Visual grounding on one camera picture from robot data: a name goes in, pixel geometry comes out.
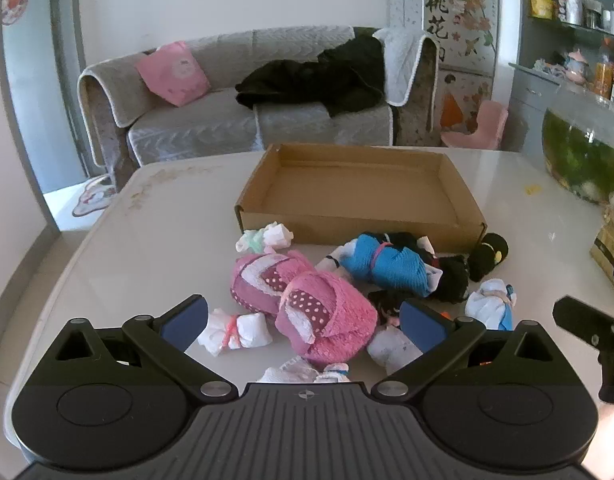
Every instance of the cardboard box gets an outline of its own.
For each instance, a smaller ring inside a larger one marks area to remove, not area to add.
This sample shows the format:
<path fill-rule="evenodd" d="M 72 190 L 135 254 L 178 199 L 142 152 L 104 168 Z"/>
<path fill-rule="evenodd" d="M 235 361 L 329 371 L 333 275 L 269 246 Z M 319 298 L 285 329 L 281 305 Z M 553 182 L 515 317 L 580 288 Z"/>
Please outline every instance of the cardboard box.
<path fill-rule="evenodd" d="M 407 231 L 439 253 L 469 253 L 487 229 L 446 155 L 368 146 L 270 146 L 235 210 L 242 230 L 282 222 L 298 244 Z"/>
<path fill-rule="evenodd" d="M 612 218 L 600 229 L 590 252 L 614 286 L 614 211 L 610 214 Z"/>

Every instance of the glass jar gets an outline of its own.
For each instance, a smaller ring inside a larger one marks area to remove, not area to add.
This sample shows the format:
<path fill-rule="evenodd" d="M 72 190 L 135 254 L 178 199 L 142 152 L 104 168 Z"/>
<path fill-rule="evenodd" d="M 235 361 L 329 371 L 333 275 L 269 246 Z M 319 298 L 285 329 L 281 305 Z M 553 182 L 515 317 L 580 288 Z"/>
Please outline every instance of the glass jar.
<path fill-rule="evenodd" d="M 547 170 L 585 200 L 607 203 L 614 192 L 614 104 L 563 83 L 542 123 Z"/>

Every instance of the yellow container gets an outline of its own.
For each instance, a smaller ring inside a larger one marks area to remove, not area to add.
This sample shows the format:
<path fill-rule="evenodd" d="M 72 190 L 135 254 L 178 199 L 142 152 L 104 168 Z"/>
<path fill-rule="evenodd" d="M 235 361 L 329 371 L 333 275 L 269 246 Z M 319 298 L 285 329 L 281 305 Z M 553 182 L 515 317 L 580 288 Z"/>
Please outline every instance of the yellow container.
<path fill-rule="evenodd" d="M 532 16 L 553 20 L 553 9 L 556 3 L 553 0 L 532 0 Z"/>

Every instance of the tabletop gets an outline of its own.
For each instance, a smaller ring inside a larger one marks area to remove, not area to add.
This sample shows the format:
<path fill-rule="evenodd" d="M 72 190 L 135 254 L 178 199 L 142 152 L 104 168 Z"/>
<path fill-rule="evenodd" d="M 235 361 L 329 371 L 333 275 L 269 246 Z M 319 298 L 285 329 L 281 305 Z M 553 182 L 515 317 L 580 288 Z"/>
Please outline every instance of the tabletop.
<path fill-rule="evenodd" d="M 601 209 L 577 199 L 517 153 L 433 151 L 449 156 L 487 219 L 488 230 L 509 244 L 509 257 L 490 277 L 514 286 L 514 324 L 523 319 L 541 323 L 597 398 L 601 370 L 596 353 L 559 329 L 551 313 L 554 302 L 568 294 L 614 317 L 614 288 L 589 254 L 602 225 Z M 13 402 L 69 319 L 86 317 L 96 328 L 120 326 L 137 314 L 157 317 L 191 294 L 202 294 L 210 308 L 242 312 L 229 293 L 238 257 L 234 244 L 240 236 L 233 206 L 261 155 L 151 164 L 133 175 L 74 254 L 40 314 L 5 405 L 4 429 L 10 441 L 16 443 L 10 421 Z M 331 249 L 296 248 L 313 263 Z M 463 306 L 436 308 L 458 315 Z M 275 331 L 272 335 L 269 346 L 226 351 L 217 358 L 197 342 L 187 353 L 242 391 L 267 367 L 295 355 L 286 338 Z M 366 352 L 350 362 L 350 378 L 369 388 L 384 375 Z M 610 479 L 614 407 L 599 405 L 599 433 L 585 465 Z"/>

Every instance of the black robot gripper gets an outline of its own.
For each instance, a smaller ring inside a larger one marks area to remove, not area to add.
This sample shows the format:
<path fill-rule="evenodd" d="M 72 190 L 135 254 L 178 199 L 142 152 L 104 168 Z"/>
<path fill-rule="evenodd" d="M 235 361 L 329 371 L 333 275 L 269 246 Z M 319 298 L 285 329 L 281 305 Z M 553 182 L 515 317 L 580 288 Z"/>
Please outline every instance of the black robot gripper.
<path fill-rule="evenodd" d="M 21 390 L 19 478 L 592 478 L 596 406 L 535 321 L 487 331 L 416 300 L 401 327 L 423 355 L 377 383 L 229 381 L 184 351 L 208 307 L 192 296 L 122 328 L 70 320 Z"/>

